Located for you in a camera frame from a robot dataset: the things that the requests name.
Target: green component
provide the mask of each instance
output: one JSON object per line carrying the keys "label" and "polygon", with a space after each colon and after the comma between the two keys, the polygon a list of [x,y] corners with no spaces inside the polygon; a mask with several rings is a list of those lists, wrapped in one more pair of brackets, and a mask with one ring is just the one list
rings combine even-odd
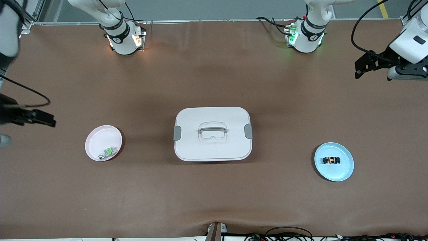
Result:
{"label": "green component", "polygon": [[111,155],[111,154],[113,154],[113,149],[111,147],[107,148],[106,152],[107,152],[108,155]]}
{"label": "green component", "polygon": [[290,36],[290,44],[293,45],[296,42],[297,37],[299,36],[299,32],[295,31],[294,34]]}
{"label": "green component", "polygon": [[321,43],[322,43],[322,38],[324,37],[324,33],[321,35],[321,37],[320,37],[320,41],[318,42],[318,46],[319,45],[321,45]]}

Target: black cable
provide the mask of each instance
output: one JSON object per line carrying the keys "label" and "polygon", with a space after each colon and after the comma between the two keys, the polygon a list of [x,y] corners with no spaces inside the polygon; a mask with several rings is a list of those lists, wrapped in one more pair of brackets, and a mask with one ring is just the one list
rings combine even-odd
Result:
{"label": "black cable", "polygon": [[129,13],[131,13],[132,21],[135,22],[134,15],[132,14],[131,9],[129,9],[128,4],[126,2],[125,2],[125,6],[126,6],[126,8],[128,8]]}
{"label": "black cable", "polygon": [[428,238],[428,235],[412,236],[407,233],[388,233],[380,236],[362,235],[357,237],[343,237],[341,241],[378,241],[378,240],[383,240],[384,238],[394,238],[394,239],[399,239],[400,241],[414,241],[415,239],[419,241],[423,241]]}
{"label": "black cable", "polygon": [[124,17],[124,19],[131,20],[133,22],[145,21],[145,20],[141,20],[141,19],[132,19],[132,18],[125,18],[125,17]]}
{"label": "black cable", "polygon": [[47,106],[47,105],[49,105],[49,104],[51,103],[51,100],[50,100],[49,98],[47,98],[44,94],[42,94],[42,93],[40,93],[40,92],[38,92],[38,91],[36,91],[36,90],[33,90],[33,89],[32,89],[32,88],[30,88],[30,87],[27,87],[27,86],[25,86],[25,85],[23,85],[23,84],[20,84],[20,83],[16,82],[16,81],[13,81],[13,80],[9,79],[8,77],[6,77],[6,76],[4,76],[4,75],[2,75],[2,74],[0,74],[0,78],[3,78],[3,79],[5,79],[5,80],[7,80],[7,81],[9,81],[9,82],[11,82],[11,83],[13,83],[13,84],[16,84],[17,86],[20,86],[20,87],[22,87],[22,88],[24,88],[24,89],[27,89],[27,90],[29,90],[29,91],[31,91],[31,92],[33,92],[33,93],[36,93],[36,94],[40,95],[41,97],[43,97],[45,100],[47,100],[47,102],[46,102],[46,103],[44,103],[44,104],[38,104],[38,105],[24,105],[25,107],[42,107],[42,106]]}
{"label": "black cable", "polygon": [[392,60],[386,59],[386,58],[384,58],[384,57],[382,57],[382,56],[380,56],[380,55],[378,55],[378,54],[374,53],[373,51],[368,51],[367,49],[361,48],[361,47],[360,47],[360,46],[358,46],[358,45],[355,43],[355,41],[354,41],[354,34],[355,34],[355,30],[357,29],[357,26],[358,26],[358,24],[361,22],[361,20],[363,19],[363,17],[365,17],[365,16],[366,16],[366,15],[367,15],[371,10],[375,9],[377,6],[379,6],[379,5],[383,4],[383,3],[387,2],[387,1],[389,1],[389,0],[382,0],[382,1],[378,2],[378,3],[377,3],[377,4],[375,4],[373,7],[369,8],[365,13],[363,13],[363,15],[361,15],[361,17],[360,17],[360,18],[357,20],[357,22],[355,23],[354,28],[352,29],[352,33],[351,33],[351,43],[352,43],[352,45],[353,45],[354,47],[356,47],[357,49],[359,49],[359,50],[361,50],[361,51],[363,51],[363,52],[366,52],[367,54],[369,54],[369,55],[371,55],[371,56],[375,56],[375,57],[377,57],[377,58],[379,58],[379,59],[382,59],[382,60],[384,60],[384,61],[387,61],[387,62],[393,62]]}
{"label": "black cable", "polygon": [[269,20],[269,19],[267,19],[267,18],[265,18],[265,17],[258,17],[257,19],[258,19],[258,20],[261,20],[261,19],[266,20],[268,23],[275,25],[275,26],[276,26],[276,29],[277,29],[280,33],[282,33],[282,34],[284,34],[284,35],[287,35],[287,36],[291,36],[291,34],[289,34],[289,33],[285,33],[285,32],[282,32],[282,31],[280,30],[280,28],[279,28],[279,27],[285,27],[285,25],[277,24],[277,23],[275,22],[275,19],[274,19],[274,18],[272,18],[272,20]]}
{"label": "black cable", "polygon": [[273,231],[273,230],[276,230],[276,229],[299,229],[299,230],[302,230],[302,231],[305,231],[305,232],[309,233],[309,235],[311,235],[311,239],[313,239],[312,233],[309,232],[308,230],[303,229],[303,228],[299,228],[299,227],[293,227],[293,226],[282,226],[282,227],[271,228],[270,230],[266,231],[265,235],[267,235],[270,231]]}
{"label": "black cable", "polygon": [[[99,1],[99,2],[104,6],[104,8],[105,8],[107,11],[109,11],[109,12],[110,12],[110,10],[109,10],[109,9],[107,8],[107,6],[103,3],[103,1],[101,1],[101,0],[98,0],[98,1]],[[113,17],[115,17],[117,20],[119,20],[119,21],[121,20],[121,19],[117,18],[113,13],[111,13],[111,12],[110,12],[110,14],[111,14],[111,15],[113,15]]]}
{"label": "black cable", "polygon": [[416,10],[415,12],[414,12],[414,14],[412,15],[412,18],[419,12],[419,11],[421,11],[421,9],[425,6],[425,5],[427,5],[427,3],[428,2],[426,2],[426,3],[424,3],[418,10]]}
{"label": "black cable", "polygon": [[419,5],[419,4],[422,2],[422,0],[420,0],[420,1],[419,1],[419,3],[418,3],[418,4],[416,4],[414,8],[412,8],[412,7],[413,7],[413,4],[414,4],[416,1],[417,1],[417,0],[413,0],[413,1],[409,4],[409,7],[407,8],[407,18],[408,18],[409,20],[413,17],[413,16],[411,16],[411,15],[410,15],[410,12],[411,12],[413,9],[415,9],[415,8],[416,8],[416,6],[417,6],[417,5]]}
{"label": "black cable", "polygon": [[280,33],[282,33],[282,34],[284,34],[284,35],[287,35],[287,36],[291,36],[291,34],[290,34],[290,33],[282,32],[282,31],[279,29],[279,26],[278,26],[278,24],[276,24],[276,22],[275,22],[275,19],[274,19],[274,18],[272,18],[272,21],[273,21],[273,24],[276,26],[276,29],[277,29]]}
{"label": "black cable", "polygon": [[25,21],[25,11],[22,9],[21,5],[19,5],[15,0],[1,0],[7,6],[9,6],[15,13],[18,15],[19,19],[22,23]]}
{"label": "black cable", "polygon": [[258,19],[258,20],[263,19],[263,20],[266,20],[268,23],[270,23],[270,24],[272,24],[272,25],[277,25],[278,27],[285,27],[285,25],[281,25],[281,24],[274,24],[271,20],[269,20],[269,19],[267,19],[267,18],[265,18],[265,17],[258,17],[258,18],[256,18],[256,19]]}

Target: brown tablecloth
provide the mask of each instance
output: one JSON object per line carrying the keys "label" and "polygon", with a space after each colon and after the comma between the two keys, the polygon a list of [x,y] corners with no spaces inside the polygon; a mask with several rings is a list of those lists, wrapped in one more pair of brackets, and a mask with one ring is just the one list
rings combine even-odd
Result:
{"label": "brown tablecloth", "polygon": [[[52,99],[56,128],[8,124],[0,150],[0,238],[201,235],[213,221],[229,232],[293,225],[314,235],[427,232],[428,83],[354,79],[363,53],[353,21],[333,21],[314,53],[287,49],[259,22],[153,25],[144,52],[121,56],[97,26],[34,26],[8,76]],[[398,20],[363,21],[356,41],[377,52]],[[19,103],[42,101],[5,83]],[[240,106],[253,124],[242,161],[187,163],[172,141],[188,107]],[[116,159],[84,150],[110,124],[125,136]],[[330,182],[315,149],[338,142],[355,170]]]}

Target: box lid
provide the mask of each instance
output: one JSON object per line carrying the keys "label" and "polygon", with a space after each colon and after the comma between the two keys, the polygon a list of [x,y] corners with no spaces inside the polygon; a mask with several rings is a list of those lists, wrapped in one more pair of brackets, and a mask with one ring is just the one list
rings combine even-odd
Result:
{"label": "box lid", "polygon": [[250,115],[241,107],[187,108],[175,120],[175,153],[184,161],[242,160],[252,138]]}

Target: wires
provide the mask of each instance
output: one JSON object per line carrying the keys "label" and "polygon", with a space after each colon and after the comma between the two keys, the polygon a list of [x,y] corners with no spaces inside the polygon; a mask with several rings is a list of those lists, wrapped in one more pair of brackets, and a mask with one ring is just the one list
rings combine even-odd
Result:
{"label": "wires", "polygon": [[22,23],[25,21],[25,13],[22,7],[14,0],[1,0],[7,6],[9,6],[19,17]]}
{"label": "wires", "polygon": [[287,35],[287,36],[291,36],[291,34],[289,34],[289,33],[285,33],[285,32],[282,32],[282,31],[280,30],[280,28],[279,28],[279,27],[284,27],[284,28],[285,28],[286,26],[285,26],[285,25],[282,25],[282,24],[277,24],[277,23],[275,22],[275,19],[274,19],[274,18],[272,18],[272,20],[269,20],[269,19],[267,19],[267,18],[265,18],[265,17],[258,17],[257,19],[258,19],[258,20],[260,20],[260,19],[266,20],[268,23],[275,25],[275,26],[276,26],[276,29],[277,29],[280,33],[282,33],[282,34],[284,34],[284,35]]}
{"label": "wires", "polygon": [[413,4],[416,2],[417,0],[413,0],[410,4],[409,4],[409,7],[407,8],[407,19],[411,19],[413,16],[411,16],[410,15],[410,12],[413,10],[413,9],[415,9],[416,8],[416,6],[417,5],[419,5],[423,0],[419,0],[419,2],[418,2],[418,4],[416,4],[414,7],[413,7]]}
{"label": "wires", "polygon": [[133,21],[133,22],[144,21],[144,20],[140,20],[140,19],[135,20],[134,15],[132,14],[132,11],[131,11],[131,9],[129,8],[128,4],[127,4],[127,3],[125,3],[125,5],[126,5],[126,8],[128,8],[129,13],[131,13],[131,18],[124,18],[124,19],[131,20],[131,21]]}
{"label": "wires", "polygon": [[5,77],[4,75],[1,75],[1,74],[0,74],[0,78],[3,78],[3,79],[5,79],[5,80],[7,80],[7,81],[9,81],[9,82],[11,82],[11,83],[13,83],[13,84],[16,84],[17,86],[20,86],[20,87],[22,87],[22,88],[24,88],[24,89],[27,89],[27,90],[29,90],[29,91],[31,91],[31,92],[33,92],[33,93],[36,93],[36,94],[40,95],[41,97],[43,97],[43,98],[47,101],[47,102],[46,102],[46,103],[44,103],[44,104],[37,104],[37,105],[24,105],[25,107],[42,107],[42,106],[47,106],[47,105],[49,105],[49,104],[51,103],[51,100],[50,100],[49,98],[47,98],[44,94],[42,94],[42,93],[40,93],[40,92],[38,92],[38,91],[36,91],[36,90],[33,90],[33,89],[32,89],[32,88],[30,88],[30,87],[27,87],[27,86],[25,86],[25,85],[23,85],[23,84],[20,84],[20,83],[16,82],[16,81],[13,81],[13,80],[9,79],[8,77]]}
{"label": "wires", "polygon": [[135,22],[134,15],[132,14],[131,9],[129,9],[128,4],[126,2],[125,2],[125,5],[126,5],[126,8],[128,8],[129,13],[131,13],[132,21]]}
{"label": "wires", "polygon": [[277,240],[288,241],[288,240],[290,240],[292,238],[297,238],[300,241],[304,241],[304,240],[306,241],[306,238],[309,238],[310,241],[314,241],[314,238],[313,238],[313,235],[312,235],[311,232],[309,232],[306,229],[299,228],[299,227],[293,227],[293,226],[282,226],[282,227],[271,228],[270,230],[266,231],[265,236],[267,236],[267,234],[270,231],[273,231],[273,230],[276,230],[276,229],[299,229],[299,230],[303,230],[303,231],[305,231],[306,233],[309,234],[309,236],[308,236],[308,235],[304,235],[304,234],[300,234],[300,233],[296,233],[296,232],[281,232],[281,233],[278,233],[278,234],[275,234],[275,235],[269,235],[269,236],[275,237]]}
{"label": "wires", "polygon": [[355,34],[355,30],[357,29],[358,24],[361,22],[361,19],[363,19],[363,17],[365,17],[365,16],[366,16],[366,15],[367,15],[371,10],[375,9],[377,6],[379,6],[379,5],[383,4],[383,3],[387,2],[387,1],[389,1],[389,0],[382,0],[382,1],[378,2],[378,3],[377,3],[377,4],[375,4],[373,7],[369,8],[365,13],[363,13],[363,15],[361,15],[361,17],[360,17],[360,18],[357,20],[357,22],[355,23],[354,28],[352,29],[352,33],[351,33],[351,43],[352,43],[352,45],[354,45],[354,47],[356,47],[357,49],[359,49],[359,50],[361,50],[361,51],[363,51],[363,52],[366,52],[367,54],[369,54],[369,55],[371,55],[371,56],[374,56],[374,57],[379,58],[379,59],[381,59],[381,60],[384,60],[384,61],[386,61],[386,62],[393,62],[392,60],[386,59],[386,58],[384,58],[384,57],[382,57],[382,56],[380,56],[380,55],[376,54],[374,51],[369,51],[369,50],[367,50],[367,49],[361,48],[361,47],[360,47],[360,46],[358,46],[358,45],[355,43],[355,41],[354,41],[354,34]]}
{"label": "wires", "polygon": [[268,23],[273,24],[273,25],[276,25],[276,26],[278,26],[278,27],[285,27],[285,25],[275,24],[275,23],[273,23],[271,20],[269,20],[269,19],[267,19],[267,18],[265,18],[265,17],[258,17],[257,19],[258,19],[258,20],[260,20],[260,19],[266,20]]}
{"label": "wires", "polygon": [[413,6],[414,5],[414,3],[416,2],[416,0],[413,0],[411,3],[410,3],[410,5],[409,5],[409,8],[407,9],[407,14],[406,14],[406,16],[407,16],[407,19],[408,20],[410,20],[411,18],[413,18],[425,5],[427,5],[427,3],[428,2],[425,2],[419,9],[417,9],[414,13],[413,13],[413,15],[411,15],[410,16],[410,12],[411,11],[413,11],[417,6],[419,6],[419,4],[421,4],[422,3],[422,1],[423,0],[419,0],[419,2],[415,5],[415,6]]}
{"label": "wires", "polygon": [[341,241],[378,241],[378,240],[384,241],[383,240],[384,238],[394,238],[394,239],[399,239],[400,241],[415,241],[415,240],[424,241],[424,240],[427,240],[428,235],[412,236],[408,233],[388,233],[381,236],[362,235],[358,237],[343,237]]}
{"label": "wires", "polygon": [[103,1],[101,1],[101,0],[98,0],[103,6],[104,6],[104,8],[111,14],[111,15],[113,15],[113,17],[114,18],[116,18],[117,20],[121,20],[120,18],[117,18],[113,13],[111,13],[110,12],[110,10],[107,8],[107,6],[103,3]]}

